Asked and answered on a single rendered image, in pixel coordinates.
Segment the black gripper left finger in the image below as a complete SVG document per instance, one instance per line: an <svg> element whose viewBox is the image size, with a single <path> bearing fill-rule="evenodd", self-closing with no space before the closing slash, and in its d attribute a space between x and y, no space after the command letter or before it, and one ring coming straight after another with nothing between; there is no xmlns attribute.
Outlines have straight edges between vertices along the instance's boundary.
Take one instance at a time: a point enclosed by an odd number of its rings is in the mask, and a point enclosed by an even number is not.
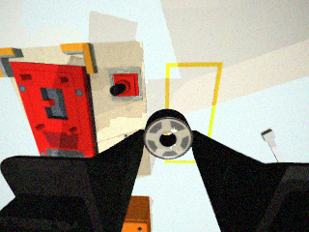
<svg viewBox="0 0 309 232"><path fill-rule="evenodd" d="M85 200L95 232L122 232L143 156L144 130L138 130L90 158L13 156L0 171L14 196L35 193Z"/></svg>

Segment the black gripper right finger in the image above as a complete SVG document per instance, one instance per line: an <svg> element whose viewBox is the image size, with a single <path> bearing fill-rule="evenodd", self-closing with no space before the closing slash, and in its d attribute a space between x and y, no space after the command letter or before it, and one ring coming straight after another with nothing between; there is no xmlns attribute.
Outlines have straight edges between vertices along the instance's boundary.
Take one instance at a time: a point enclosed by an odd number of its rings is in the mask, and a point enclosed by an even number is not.
<svg viewBox="0 0 309 232"><path fill-rule="evenodd" d="M309 191L309 163L264 163L192 132L193 157L221 232L267 232L288 193Z"/></svg>

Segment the yellow rectangular outline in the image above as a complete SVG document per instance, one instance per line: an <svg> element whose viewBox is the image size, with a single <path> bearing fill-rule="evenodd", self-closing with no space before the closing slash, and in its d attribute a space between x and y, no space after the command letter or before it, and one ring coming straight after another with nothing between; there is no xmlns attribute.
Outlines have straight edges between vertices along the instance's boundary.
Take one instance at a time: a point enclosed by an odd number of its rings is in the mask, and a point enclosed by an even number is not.
<svg viewBox="0 0 309 232"><path fill-rule="evenodd" d="M169 109L170 68L172 67L216 67L216 66L218 66L218 71L217 71L217 78L216 78L216 83L215 83L215 90L214 90L213 103L212 103L212 109L211 109L211 120L210 120L208 137L211 137L211 132L212 132L220 79L221 79L221 74L222 74L222 62L166 63L165 109ZM196 163L196 161L166 159L164 163Z"/></svg>

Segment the black wheel with grey hub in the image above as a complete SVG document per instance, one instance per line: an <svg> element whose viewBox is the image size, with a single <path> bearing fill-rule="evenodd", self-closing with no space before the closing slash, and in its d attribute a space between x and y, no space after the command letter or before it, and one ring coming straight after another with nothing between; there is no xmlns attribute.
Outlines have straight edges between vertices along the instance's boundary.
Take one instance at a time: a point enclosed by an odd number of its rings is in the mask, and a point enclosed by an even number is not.
<svg viewBox="0 0 309 232"><path fill-rule="evenodd" d="M171 132L169 135L164 135ZM162 160L185 155L193 144L193 132L186 118L177 110L161 109L147 121L143 142L150 154Z"/></svg>

